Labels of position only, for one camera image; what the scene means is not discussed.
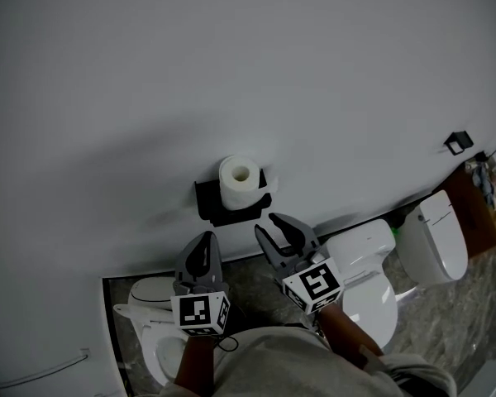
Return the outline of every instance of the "fiducial marker cube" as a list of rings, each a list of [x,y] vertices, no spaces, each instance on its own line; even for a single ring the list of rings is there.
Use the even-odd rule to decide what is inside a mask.
[[[332,303],[342,290],[343,279],[332,258],[283,280],[283,294],[306,314]]]
[[[174,324],[191,336],[222,335],[230,311],[224,291],[171,297]]]

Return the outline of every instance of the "person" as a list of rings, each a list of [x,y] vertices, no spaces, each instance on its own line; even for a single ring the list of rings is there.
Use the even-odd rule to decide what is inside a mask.
[[[384,355],[339,305],[323,308],[317,322],[325,339],[306,328],[257,328],[235,334],[231,352],[215,348],[213,337],[190,337],[160,396],[456,395],[451,375],[420,356]]]

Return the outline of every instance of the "sleeve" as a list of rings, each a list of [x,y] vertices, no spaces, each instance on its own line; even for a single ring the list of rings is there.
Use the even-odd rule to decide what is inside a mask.
[[[168,382],[167,385],[158,394],[159,397],[199,397],[192,391],[186,390],[180,385]]]
[[[411,397],[457,396],[452,375],[426,362],[419,355],[389,354],[377,357],[365,347],[360,351],[368,359],[365,371],[371,375],[378,373],[388,376],[405,395]]]

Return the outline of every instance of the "toilet paper holder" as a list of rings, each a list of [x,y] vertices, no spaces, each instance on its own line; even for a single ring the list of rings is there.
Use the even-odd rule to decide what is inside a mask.
[[[266,186],[266,178],[263,170],[260,170],[259,188]],[[259,219],[264,208],[272,204],[272,196],[267,193],[261,200],[248,208],[240,210],[227,210],[222,206],[221,185],[218,179],[197,184],[198,215],[204,221],[209,221],[214,227],[223,227],[233,223]]]

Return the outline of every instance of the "black wire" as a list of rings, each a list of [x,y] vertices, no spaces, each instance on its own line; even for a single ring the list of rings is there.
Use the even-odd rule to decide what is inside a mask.
[[[232,348],[231,350],[227,350],[226,348],[221,347],[221,342],[223,342],[227,338],[231,338],[236,343],[235,348]],[[223,352],[230,353],[230,352],[234,352],[237,348],[239,348],[239,342],[236,340],[236,338],[232,337],[231,335],[228,335],[226,337],[220,337],[220,338],[218,338],[217,342],[215,343],[215,347],[220,348]]]
[[[22,382],[18,382],[16,384],[11,384],[11,385],[4,385],[4,386],[1,386],[0,387],[0,390],[5,390],[6,388],[12,388],[12,387],[16,387],[18,385],[23,385],[23,384],[27,384],[28,382],[32,382],[34,380],[41,380],[42,378],[46,378],[47,376],[50,376],[50,375],[53,375],[53,374],[56,374],[57,372],[61,372],[63,371],[64,369],[68,369],[69,367],[73,366],[73,365],[77,365],[78,363],[80,363],[81,361],[85,361],[86,359],[88,359],[88,354],[85,354],[84,357],[78,361],[75,361],[74,363],[72,363],[71,365],[66,365],[64,367],[61,367],[60,369],[58,369],[57,371],[53,371],[53,372],[50,372],[49,374],[45,374],[45,375],[41,375],[41,376],[37,376],[36,378],[31,378],[30,380],[24,380]]]

